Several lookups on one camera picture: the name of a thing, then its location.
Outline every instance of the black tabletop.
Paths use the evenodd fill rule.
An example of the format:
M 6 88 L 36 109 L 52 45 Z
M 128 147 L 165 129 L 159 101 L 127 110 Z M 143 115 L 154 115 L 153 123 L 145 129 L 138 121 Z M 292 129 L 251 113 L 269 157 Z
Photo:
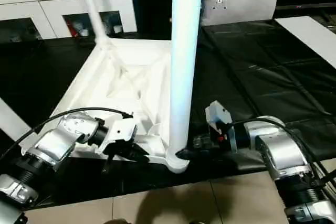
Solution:
M 126 35 L 128 38 L 150 38 Z M 0 45 L 0 97 L 30 126 L 47 118 L 94 48 L 93 38 Z M 274 21 L 204 27 L 199 32 L 189 137 L 218 100 L 233 120 L 273 115 L 320 159 L 336 156 L 336 70 Z M 0 131 L 0 151 L 11 140 Z M 256 152 L 191 162 L 173 174 L 159 164 L 69 158 L 39 206 L 54 206 L 264 170 Z

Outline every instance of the tiled floor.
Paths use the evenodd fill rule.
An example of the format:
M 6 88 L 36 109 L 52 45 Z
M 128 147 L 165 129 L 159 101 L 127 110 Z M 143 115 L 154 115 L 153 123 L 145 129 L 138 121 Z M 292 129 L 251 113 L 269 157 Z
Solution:
M 336 159 L 324 164 L 333 170 Z M 267 172 L 33 210 L 26 215 L 32 224 L 103 224 L 112 218 L 132 224 L 287 223 Z

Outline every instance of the clutter on cabinet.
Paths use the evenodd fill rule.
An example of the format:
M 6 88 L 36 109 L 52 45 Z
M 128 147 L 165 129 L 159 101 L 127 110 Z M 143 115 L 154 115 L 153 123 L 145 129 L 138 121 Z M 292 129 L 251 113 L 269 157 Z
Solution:
M 123 32 L 119 12 L 102 12 L 100 17 L 107 35 L 111 36 Z M 65 15 L 64 19 L 72 37 L 95 35 L 88 14 Z

